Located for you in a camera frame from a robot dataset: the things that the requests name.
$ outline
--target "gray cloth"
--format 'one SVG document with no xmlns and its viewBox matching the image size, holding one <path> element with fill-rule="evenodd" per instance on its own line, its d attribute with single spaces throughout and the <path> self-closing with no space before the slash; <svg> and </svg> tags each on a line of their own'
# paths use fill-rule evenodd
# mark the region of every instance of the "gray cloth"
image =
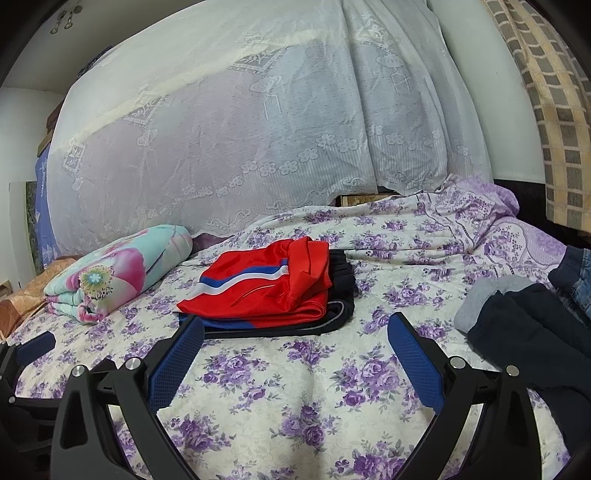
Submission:
<svg viewBox="0 0 591 480">
<path fill-rule="evenodd" d="M 472 289 L 468 292 L 466 300 L 457 311 L 453 319 L 456 329 L 468 333 L 478 320 L 478 315 L 485 302 L 497 291 L 506 293 L 508 291 L 521 291 L 534 283 L 519 275 L 507 275 L 500 278 L 479 278 L 474 282 Z"/>
</svg>

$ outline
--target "white and blue stripe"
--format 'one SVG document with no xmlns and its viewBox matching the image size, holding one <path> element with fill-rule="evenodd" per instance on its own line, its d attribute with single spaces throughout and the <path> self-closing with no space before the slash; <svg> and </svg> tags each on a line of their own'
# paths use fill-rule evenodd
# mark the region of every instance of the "white and blue stripe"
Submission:
<svg viewBox="0 0 591 480">
<path fill-rule="evenodd" d="M 224 293 L 226 290 L 232 288 L 234 285 L 240 283 L 243 280 L 250 280 L 252 278 L 258 278 L 261 280 L 277 280 L 288 273 L 289 270 L 287 267 L 287 259 L 284 258 L 281 260 L 279 265 L 248 267 L 236 275 L 224 278 L 223 280 L 215 280 L 213 278 L 201 275 L 199 283 L 191 291 L 191 298 L 198 297 L 204 293 L 208 295 L 219 295 L 220 293 Z"/>
</svg>

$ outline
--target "bed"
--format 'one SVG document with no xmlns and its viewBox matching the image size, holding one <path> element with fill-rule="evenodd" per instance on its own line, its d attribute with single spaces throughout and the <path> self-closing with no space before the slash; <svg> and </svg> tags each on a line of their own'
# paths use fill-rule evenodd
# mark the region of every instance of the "bed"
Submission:
<svg viewBox="0 0 591 480">
<path fill-rule="evenodd" d="M 222 252 L 310 235 L 344 249 L 353 264 L 361 296 L 352 319 L 319 337 L 207 341 L 158 416 L 202 479 L 389 480 L 433 411 L 422 407 L 393 355 L 387 319 L 401 311 L 448 355 L 492 368 L 453 328 L 470 285 L 513 273 L 547 283 L 565 250 L 516 219 L 517 211 L 508 190 L 451 175 L 434 193 L 269 216 L 199 252 L 96 326 L 48 313 L 22 325 L 12 341 L 50 330 L 57 343 L 25 369 L 17 393 L 58 398 L 76 364 L 144 356 L 173 334 L 175 304 Z M 530 394 L 543 478 L 551 479 L 569 456 L 547 406 Z M 131 465 L 147 476 L 120 412 L 112 413 Z M 475 408 L 444 477 L 459 468 L 477 415 Z"/>
</svg>

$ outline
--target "plaid curtain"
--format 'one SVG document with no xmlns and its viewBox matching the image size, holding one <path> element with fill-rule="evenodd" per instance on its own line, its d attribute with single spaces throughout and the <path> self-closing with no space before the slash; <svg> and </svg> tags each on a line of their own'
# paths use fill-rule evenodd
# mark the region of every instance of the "plaid curtain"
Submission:
<svg viewBox="0 0 591 480">
<path fill-rule="evenodd" d="M 540 131 L 546 217 L 591 232 L 591 84 L 558 32 L 525 0 L 482 0 L 521 72 Z"/>
</svg>

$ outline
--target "jeans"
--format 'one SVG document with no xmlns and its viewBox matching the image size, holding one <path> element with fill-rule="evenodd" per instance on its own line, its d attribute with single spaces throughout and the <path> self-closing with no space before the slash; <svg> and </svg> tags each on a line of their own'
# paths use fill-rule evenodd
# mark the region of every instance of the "jeans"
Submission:
<svg viewBox="0 0 591 480">
<path fill-rule="evenodd" d="M 591 326 L 591 250 L 568 246 L 560 265 L 548 274 L 563 305 Z"/>
</svg>

